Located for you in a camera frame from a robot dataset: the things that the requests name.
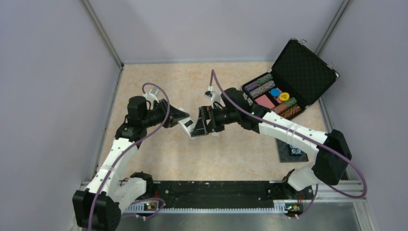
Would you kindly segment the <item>white remote control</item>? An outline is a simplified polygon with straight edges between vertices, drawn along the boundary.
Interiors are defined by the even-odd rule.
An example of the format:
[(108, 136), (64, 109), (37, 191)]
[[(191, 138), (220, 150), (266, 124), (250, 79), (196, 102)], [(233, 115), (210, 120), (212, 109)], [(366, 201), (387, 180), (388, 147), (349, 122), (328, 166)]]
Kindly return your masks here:
[(180, 121), (178, 121), (178, 124), (183, 128), (183, 130), (187, 133), (187, 135), (189, 136), (189, 138), (191, 138), (192, 140), (195, 139), (195, 137), (191, 136), (191, 132), (193, 131), (193, 129), (195, 128), (195, 122), (193, 121), (193, 119), (189, 116), (187, 118), (184, 118)]

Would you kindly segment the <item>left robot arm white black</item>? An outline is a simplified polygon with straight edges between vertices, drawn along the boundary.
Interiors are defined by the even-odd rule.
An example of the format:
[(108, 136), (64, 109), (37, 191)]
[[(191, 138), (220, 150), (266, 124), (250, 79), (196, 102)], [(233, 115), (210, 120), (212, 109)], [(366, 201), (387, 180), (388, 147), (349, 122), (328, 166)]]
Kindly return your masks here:
[(131, 97), (127, 112), (104, 163), (85, 189), (73, 195), (76, 224), (81, 228), (114, 231), (137, 198), (152, 197), (154, 186), (146, 178), (131, 177), (124, 186), (119, 181), (141, 143), (152, 135), (148, 128), (172, 128), (190, 117), (167, 99), (158, 100), (149, 94)]

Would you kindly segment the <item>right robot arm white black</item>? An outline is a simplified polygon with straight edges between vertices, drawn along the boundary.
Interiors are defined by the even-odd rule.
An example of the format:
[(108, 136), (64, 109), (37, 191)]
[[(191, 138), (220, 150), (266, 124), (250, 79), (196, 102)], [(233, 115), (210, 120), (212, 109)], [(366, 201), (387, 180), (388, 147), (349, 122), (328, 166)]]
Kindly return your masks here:
[(320, 182), (337, 185), (344, 176), (352, 158), (342, 132), (333, 129), (322, 132), (303, 127), (270, 109), (258, 104), (249, 104), (243, 92), (229, 88), (221, 94), (224, 106), (201, 106), (191, 137), (221, 132), (225, 125), (238, 123), (243, 129), (272, 136), (299, 148), (314, 161), (304, 167), (292, 170), (284, 178), (282, 192), (288, 198), (295, 198), (301, 191)]

